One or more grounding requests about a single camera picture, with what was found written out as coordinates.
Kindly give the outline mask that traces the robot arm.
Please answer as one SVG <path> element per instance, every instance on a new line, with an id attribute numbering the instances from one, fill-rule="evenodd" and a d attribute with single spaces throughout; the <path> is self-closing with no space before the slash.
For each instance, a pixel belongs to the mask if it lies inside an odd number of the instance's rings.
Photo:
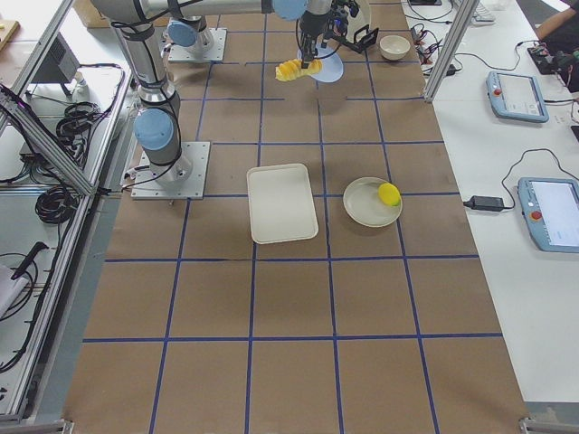
<path id="1" fill-rule="evenodd" d="M 207 29 L 208 14 L 276 14 L 279 18 L 296 23 L 296 41 L 304 67 L 316 59 L 325 59 L 318 52 L 335 40 L 355 52 L 363 52 L 375 42 L 376 31 L 359 15 L 357 1 L 201 1 L 197 13 L 188 13 L 185 7 L 193 1 L 170 1 L 171 14 L 167 31 L 174 44 L 191 52 L 204 52 L 214 40 Z"/>
<path id="2" fill-rule="evenodd" d="M 292 81 L 322 71 L 316 43 L 332 22 L 331 1 L 94 1 L 110 26 L 118 31 L 124 53 L 139 82 L 139 97 L 146 106 L 166 105 L 171 111 L 176 91 L 167 77 L 162 56 L 153 53 L 154 21 L 165 15 L 190 24 L 197 16 L 212 14 L 276 14 L 297 22 L 300 58 L 276 68 L 276 79 Z"/>

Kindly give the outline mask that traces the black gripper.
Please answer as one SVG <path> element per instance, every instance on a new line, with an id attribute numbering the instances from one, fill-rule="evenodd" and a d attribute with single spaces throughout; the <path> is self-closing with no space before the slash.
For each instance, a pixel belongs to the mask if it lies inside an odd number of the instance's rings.
<path id="1" fill-rule="evenodd" d="M 331 3 L 329 18 L 323 33 L 323 47 L 326 47 L 330 40 L 335 40 L 348 48 L 354 47 L 354 44 L 347 40 L 346 35 L 349 19 L 356 18 L 359 10 L 359 3 L 355 0 L 336 0 Z"/>
<path id="2" fill-rule="evenodd" d="M 327 28 L 328 14 L 313 14 L 306 11 L 299 18 L 299 37 L 300 61 L 302 70 L 318 69 L 319 59 L 315 58 L 317 54 L 317 40 Z"/>

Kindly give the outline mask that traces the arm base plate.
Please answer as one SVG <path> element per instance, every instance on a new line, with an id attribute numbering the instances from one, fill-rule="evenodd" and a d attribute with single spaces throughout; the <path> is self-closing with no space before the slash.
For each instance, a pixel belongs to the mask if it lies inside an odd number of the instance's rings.
<path id="1" fill-rule="evenodd" d="M 131 197 L 135 200 L 181 200 L 204 198 L 205 178 L 210 154 L 209 142 L 183 142 L 181 156 L 175 164 L 158 166 L 149 161 L 144 150 Z"/>
<path id="2" fill-rule="evenodd" d="M 172 63 L 206 63 L 221 61 L 227 30 L 224 28 L 205 28 L 197 32 L 189 27 L 177 26 L 177 22 L 168 28 L 172 47 L 168 61 Z"/>

